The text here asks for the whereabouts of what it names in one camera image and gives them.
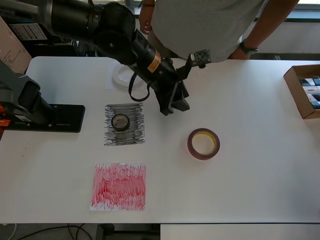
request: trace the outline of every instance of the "electrical cable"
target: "electrical cable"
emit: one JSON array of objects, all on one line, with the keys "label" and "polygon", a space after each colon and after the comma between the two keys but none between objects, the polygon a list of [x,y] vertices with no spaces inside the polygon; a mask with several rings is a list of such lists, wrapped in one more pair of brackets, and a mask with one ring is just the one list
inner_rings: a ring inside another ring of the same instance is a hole
[{"label": "electrical cable", "polygon": [[78,240],[78,233],[79,233],[79,230],[82,229],[81,227],[82,227],[83,225],[85,225],[85,223],[82,223],[82,224],[80,225],[80,228],[78,228],[78,230],[76,231],[75,240]]},{"label": "electrical cable", "polygon": [[79,231],[79,230],[82,230],[82,231],[84,231],[84,232],[89,236],[90,240],[93,240],[92,237],[91,237],[91,235],[90,235],[86,230],[84,230],[81,226],[68,225],[68,226],[49,227],[49,228],[45,228],[45,229],[36,231],[36,232],[31,233],[31,234],[29,234],[29,235],[20,237],[20,238],[18,238],[17,240],[22,240],[22,239],[28,238],[28,237],[30,237],[30,236],[33,236],[33,235],[35,235],[35,234],[38,234],[38,233],[41,233],[41,232],[44,232],[44,231],[53,230],[53,229],[65,229],[65,228],[77,228],[78,231]]},{"label": "electrical cable", "polygon": [[13,236],[15,235],[15,233],[16,233],[16,230],[17,230],[17,224],[15,223],[15,224],[14,224],[14,230],[13,230],[11,236],[8,238],[8,240],[12,239],[12,237],[13,237]]},{"label": "electrical cable", "polygon": [[75,240],[75,239],[74,239],[74,236],[72,236],[72,234],[71,234],[70,227],[69,227],[69,223],[67,223],[66,225],[68,226],[68,232],[69,232],[69,234],[70,234],[70,236],[71,236],[72,240]]},{"label": "electrical cable", "polygon": [[88,0],[88,4],[92,9],[95,8],[94,2],[92,0]]}]

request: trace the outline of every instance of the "orange label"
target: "orange label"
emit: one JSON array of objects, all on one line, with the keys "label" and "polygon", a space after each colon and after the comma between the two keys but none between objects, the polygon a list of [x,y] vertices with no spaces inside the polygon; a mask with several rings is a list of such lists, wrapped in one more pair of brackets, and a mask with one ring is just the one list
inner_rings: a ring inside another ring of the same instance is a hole
[{"label": "orange label", "polygon": [[153,73],[161,63],[161,56],[160,53],[155,51],[154,59],[152,60],[151,64],[148,66],[148,70]]}]

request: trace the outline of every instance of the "black cable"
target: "black cable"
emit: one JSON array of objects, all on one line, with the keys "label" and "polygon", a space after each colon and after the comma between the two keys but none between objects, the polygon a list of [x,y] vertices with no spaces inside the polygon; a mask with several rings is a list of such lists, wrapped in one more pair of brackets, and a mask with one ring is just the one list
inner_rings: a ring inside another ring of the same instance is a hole
[{"label": "black cable", "polygon": [[81,226],[75,226],[75,225],[68,225],[68,226],[56,226],[56,227],[49,227],[49,228],[45,228],[45,229],[42,229],[40,231],[36,231],[34,233],[31,233],[29,235],[26,235],[26,236],[23,236],[23,237],[20,237],[18,238],[17,240],[22,240],[22,239],[25,239],[27,237],[30,237],[30,236],[33,236],[35,234],[38,234],[38,233],[41,233],[41,232],[44,232],[44,231],[47,231],[47,230],[53,230],[53,229],[65,229],[65,228],[77,228],[78,230],[82,230],[84,231],[90,238],[90,240],[92,240],[92,237],[90,236],[90,234],[84,230]]},{"label": "black cable", "polygon": [[68,226],[68,232],[70,233],[70,236],[71,236],[72,240],[75,240],[74,236],[72,236],[72,234],[71,234],[69,223],[67,223],[66,225]]},{"label": "black cable", "polygon": [[75,240],[78,240],[78,233],[79,233],[80,228],[78,228],[78,230],[76,231]]},{"label": "black cable", "polygon": [[95,8],[94,2],[92,0],[88,0],[88,4],[92,9]]}]

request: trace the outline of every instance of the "paper sheet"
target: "paper sheet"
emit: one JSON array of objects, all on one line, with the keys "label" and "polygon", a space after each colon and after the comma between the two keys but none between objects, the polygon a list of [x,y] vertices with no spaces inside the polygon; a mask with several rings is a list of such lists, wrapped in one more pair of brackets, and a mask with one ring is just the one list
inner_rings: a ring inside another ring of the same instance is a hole
[{"label": "paper sheet", "polygon": [[[104,108],[104,145],[121,146],[143,144],[145,142],[145,117],[142,103],[111,104]],[[111,119],[116,114],[125,114],[130,120],[130,127],[125,131],[116,131]]]},{"label": "paper sheet", "polygon": [[145,164],[96,164],[90,210],[144,210],[146,173]]}]

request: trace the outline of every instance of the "red marker scribbles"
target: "red marker scribbles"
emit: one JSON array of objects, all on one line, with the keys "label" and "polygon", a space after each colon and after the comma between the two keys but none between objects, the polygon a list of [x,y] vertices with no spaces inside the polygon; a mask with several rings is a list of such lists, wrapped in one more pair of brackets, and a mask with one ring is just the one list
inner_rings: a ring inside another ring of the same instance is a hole
[{"label": "red marker scribbles", "polygon": [[144,210],[146,170],[144,164],[96,164],[90,209]]}]

